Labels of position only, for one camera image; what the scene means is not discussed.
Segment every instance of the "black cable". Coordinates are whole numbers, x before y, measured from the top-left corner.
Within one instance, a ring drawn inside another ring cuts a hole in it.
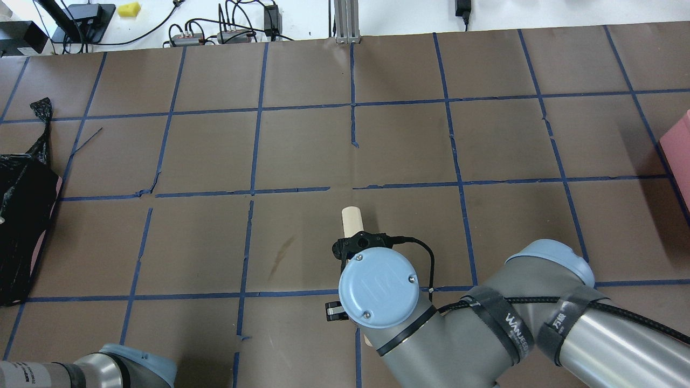
[[[173,0],[173,2],[172,2],[173,7],[172,7],[172,10],[170,11],[170,13],[168,14],[168,16],[158,26],[155,26],[152,30],[150,30],[149,32],[147,32],[146,34],[144,34],[140,37],[136,37],[134,39],[131,39],[131,40],[125,41],[125,42],[121,42],[121,43],[92,43],[92,45],[96,45],[96,46],[124,46],[126,44],[134,43],[134,42],[136,42],[136,41],[138,41],[144,37],[147,37],[148,35],[150,35],[154,31],[159,29],[162,25],[164,25],[172,17],[175,10],[178,9],[184,1],[185,0]]]
[[[194,19],[190,19],[190,21],[191,21],[191,20],[207,21],[207,22],[209,22],[209,23],[218,24],[218,20],[206,19],[206,18],[203,18],[203,17],[195,17]],[[247,30],[252,30],[252,31],[255,31],[255,32],[263,32],[263,33],[266,33],[266,31],[264,31],[264,30],[259,30],[258,28],[251,28],[251,27],[243,26],[243,25],[241,25],[241,24],[228,23],[228,26],[230,26],[230,27],[237,27],[237,28],[245,28],[245,29],[247,29]],[[286,37],[286,36],[284,36],[284,35],[280,35],[280,37],[281,37],[281,38],[285,38],[285,39],[287,39],[287,40],[291,40],[291,41],[294,40],[294,39],[289,38],[289,37]]]
[[[424,248],[424,250],[426,250],[426,252],[429,254],[429,300],[432,301],[432,299],[433,299],[433,278],[434,278],[434,273],[436,272],[436,258],[434,257],[433,251],[431,250],[431,248],[429,248],[429,245],[426,245],[423,241],[418,240],[414,237],[406,237],[406,236],[393,236],[393,237],[391,237],[391,242],[393,243],[393,245],[411,242],[413,244],[417,244],[420,247]]]
[[[199,26],[199,29],[201,30],[201,40],[206,40],[206,34],[204,33],[204,29],[202,28],[201,24],[199,24],[199,23],[197,23],[196,21],[192,20],[192,21],[187,22],[187,24],[185,24],[185,27],[188,27],[189,32],[191,32],[192,34],[194,34],[194,31],[192,31],[192,23],[194,23],[194,24],[196,24],[197,26]]]
[[[690,336],[686,336],[685,334],[674,330],[665,324],[656,322],[655,320],[649,319],[647,317],[641,316],[640,314],[636,314],[632,311],[628,311],[626,309],[621,309],[620,307],[616,306],[611,306],[610,304],[605,304],[601,302],[592,302],[589,304],[589,307],[603,311],[605,313],[610,313],[613,314],[619,318],[623,318],[625,320],[632,321],[634,323],[640,324],[648,329],[653,329],[656,330],[660,333],[666,334],[667,336],[671,338],[675,338],[676,340],[679,340],[680,342],[685,343],[686,345],[690,345]]]
[[[39,6],[36,5],[36,0],[32,0],[34,4],[34,8],[36,8],[36,13],[39,14],[39,18],[41,18],[41,24],[43,24],[43,29],[46,31],[46,35],[48,36],[48,40],[50,41],[50,45],[52,46],[52,51],[53,53],[57,54],[57,51],[55,51],[55,42],[52,41],[52,37],[50,36],[48,32],[48,28],[46,27],[46,23],[43,21],[43,16],[41,15],[41,11],[39,11]]]
[[[72,19],[72,22],[75,24],[75,27],[77,28],[77,32],[79,33],[79,43],[81,44],[81,47],[79,47],[79,52],[77,54],[81,54],[83,53],[84,44],[86,43],[86,39],[84,38],[81,26],[75,20],[75,17],[72,15],[72,12],[70,11],[70,8],[67,6],[67,4],[65,4],[65,1],[60,0],[60,3],[62,3],[62,6],[65,7],[65,11],[67,11],[67,14],[70,15],[70,19]]]
[[[230,16],[228,15],[228,2],[234,4],[234,6],[233,6],[233,15],[232,15],[232,18],[230,18]],[[252,26],[252,21],[251,21],[251,19],[249,19],[249,15],[247,15],[247,12],[244,12],[244,9],[243,9],[242,7],[239,6],[241,3],[242,3],[241,1],[234,2],[233,0],[225,0],[225,14],[226,14],[226,18],[227,18],[229,21],[231,21],[232,24],[235,24],[235,11],[236,11],[236,9],[239,8],[239,10],[242,11],[242,13],[244,14],[244,17],[247,19],[247,22],[249,23],[249,30],[254,31],[254,26]],[[256,35],[254,35],[254,41],[258,41],[257,38],[256,38]]]
[[[177,27],[177,29],[179,30],[180,35],[184,35],[184,31],[182,30],[182,27],[180,27],[179,24],[171,24],[170,27],[168,28],[168,38],[169,38],[169,40],[170,40],[170,41],[169,41],[169,42],[170,42],[170,45],[171,45],[172,47],[177,47],[177,45],[175,44],[175,41],[173,41],[173,27]]]

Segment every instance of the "electrical cord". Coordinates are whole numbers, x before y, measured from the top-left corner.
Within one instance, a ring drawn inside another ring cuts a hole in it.
[[[411,242],[413,244],[417,244],[420,247],[424,248],[424,250],[429,254],[429,301],[433,301],[433,278],[434,278],[434,273],[436,271],[436,259],[433,255],[433,251],[431,248],[429,248],[429,245],[426,245],[423,241],[418,240],[414,237],[406,237],[406,236],[391,236],[391,244],[392,245],[398,245],[398,244],[404,244],[406,242]]]
[[[52,51],[53,53],[57,54],[57,51],[55,50],[55,42],[52,41],[52,37],[48,33],[48,28],[46,27],[46,23],[43,21],[43,15],[41,15],[41,11],[39,11],[39,6],[36,5],[36,0],[32,0],[32,2],[34,4],[34,8],[36,8],[36,13],[39,14],[39,18],[41,19],[43,29],[46,31],[46,35],[48,35],[48,40],[50,41],[50,45],[52,46]]]
[[[192,20],[196,20],[196,21],[207,21],[207,22],[209,22],[209,23],[218,24],[218,20],[206,19],[206,18],[203,18],[203,17],[195,17],[195,18],[193,18],[193,19],[189,19],[189,21],[192,21]],[[244,29],[247,29],[247,30],[255,31],[255,32],[263,32],[263,33],[266,33],[266,31],[264,31],[264,30],[259,30],[258,28],[251,28],[251,27],[243,26],[243,25],[241,25],[241,24],[235,24],[235,23],[227,23],[227,24],[228,24],[228,26],[230,26],[230,27],[244,28]],[[289,40],[289,41],[294,41],[294,39],[289,38],[289,37],[286,37],[285,35],[278,35],[278,36],[281,37],[281,38],[283,38],[283,39],[287,39],[287,40]]]
[[[527,304],[527,303],[556,303],[560,300],[557,296],[522,296],[515,298],[505,298],[505,300],[510,304]],[[634,313],[632,311],[622,309],[620,307],[612,306],[610,304],[601,303],[598,301],[590,302],[588,307],[603,311],[605,313],[610,313],[619,318],[634,322],[648,329],[658,331],[659,333],[666,334],[667,336],[679,340],[680,342],[690,345],[690,336],[679,332],[678,330],[672,329],[665,324],[659,323],[655,320],[641,316],[640,314]],[[466,300],[460,300],[455,303],[448,304],[438,309],[440,314],[448,313],[453,310],[465,309],[469,307],[469,303]]]
[[[192,30],[192,23],[194,23],[194,24],[196,24],[197,26],[199,26],[199,29],[201,30],[201,40],[206,40],[206,34],[204,33],[204,29],[201,27],[201,24],[199,24],[198,22],[192,20],[192,21],[190,21],[190,22],[188,22],[187,24],[184,25],[185,28],[188,29],[189,32],[191,32],[192,34],[194,34],[194,30]]]
[[[170,27],[168,28],[168,38],[169,38],[170,45],[172,47],[177,47],[177,45],[175,44],[175,41],[173,41],[173,27],[177,27],[180,35],[184,35],[184,31],[182,30],[182,27],[180,27],[179,24],[171,24]]]
[[[140,36],[140,37],[136,37],[136,38],[131,39],[131,40],[129,40],[129,41],[120,42],[120,43],[92,43],[92,45],[96,45],[96,46],[124,46],[124,45],[126,45],[126,44],[134,43],[134,42],[136,42],[136,41],[138,41],[138,40],[140,40],[140,39],[143,39],[144,37],[147,37],[148,35],[152,34],[154,31],[156,31],[157,29],[159,29],[159,28],[160,28],[162,25],[164,25],[168,20],[170,20],[170,18],[172,17],[173,13],[175,13],[175,10],[178,9],[178,8],[180,7],[180,5],[181,5],[184,1],[185,1],[185,0],[172,0],[172,5],[173,5],[173,7],[172,7],[172,10],[170,11],[170,13],[168,14],[168,16],[167,16],[165,19],[163,19],[163,21],[162,21],[161,23],[159,23],[158,26],[155,26],[153,29],[151,29],[151,30],[148,31],[146,34],[144,34],[144,35],[142,35],[142,36]]]

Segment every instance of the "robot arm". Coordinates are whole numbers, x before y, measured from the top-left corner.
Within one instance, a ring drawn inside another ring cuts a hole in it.
[[[690,386],[689,338],[615,307],[569,247],[538,240],[458,303],[436,309],[409,261],[370,247],[363,238],[378,235],[361,233],[351,212],[358,209],[344,211],[352,237],[334,253],[345,242],[360,251],[344,260],[340,303],[403,387],[492,388],[535,345],[590,387]]]

